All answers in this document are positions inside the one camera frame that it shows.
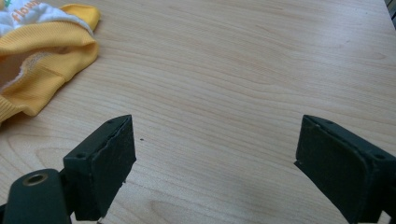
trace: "wood grain surface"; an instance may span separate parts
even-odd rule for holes
[[[102,12],[100,55],[38,116],[2,124],[0,203],[21,175],[62,169],[125,114],[137,162],[104,224],[347,223],[293,165],[303,114],[396,155],[396,34],[383,0],[78,2]]]

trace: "orange text on fabric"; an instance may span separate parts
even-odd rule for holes
[[[21,7],[20,10],[15,9],[14,10],[15,13],[12,13],[12,18],[14,19],[14,21],[19,22],[19,21],[21,21],[20,17],[25,17],[25,15],[29,13],[30,9],[32,9],[33,7],[38,6],[38,5],[40,5],[39,1],[32,0],[28,3],[26,3],[24,5],[24,7]]]

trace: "yellow fabric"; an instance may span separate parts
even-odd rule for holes
[[[95,7],[68,5],[61,9],[91,28],[99,21]],[[11,61],[23,63],[18,64],[22,76],[0,92],[0,123],[19,112],[37,115],[65,82],[94,62],[98,50],[88,31],[69,21],[25,25],[1,36],[0,67],[7,68]]]

